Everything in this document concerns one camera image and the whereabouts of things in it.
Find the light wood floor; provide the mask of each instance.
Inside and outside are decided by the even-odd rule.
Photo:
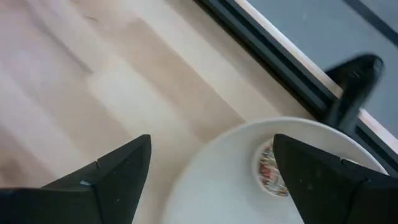
[[[134,223],[220,133],[308,113],[193,1],[0,0],[0,187],[40,187],[151,134]]]

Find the black window frame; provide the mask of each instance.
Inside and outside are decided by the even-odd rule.
[[[234,0],[194,1],[315,119],[324,118],[336,96],[238,3]],[[350,137],[372,154],[391,176],[398,177],[398,155],[360,119]]]

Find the white plate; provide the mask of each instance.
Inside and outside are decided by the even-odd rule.
[[[333,128],[301,118],[259,121],[222,134],[195,156],[175,183],[162,223],[303,223],[290,197],[267,194],[252,177],[254,151],[275,133],[386,174],[358,143]]]

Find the plate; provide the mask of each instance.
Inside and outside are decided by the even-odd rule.
[[[370,153],[329,126],[302,118],[258,121],[222,134],[193,158],[176,181],[161,222],[303,223],[290,196],[266,193],[252,175],[251,160],[256,149],[276,133],[386,174]]]

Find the wooden floor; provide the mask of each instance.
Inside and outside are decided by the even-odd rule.
[[[308,113],[193,1],[0,0],[0,187],[40,187],[152,136],[134,223],[208,141]]]

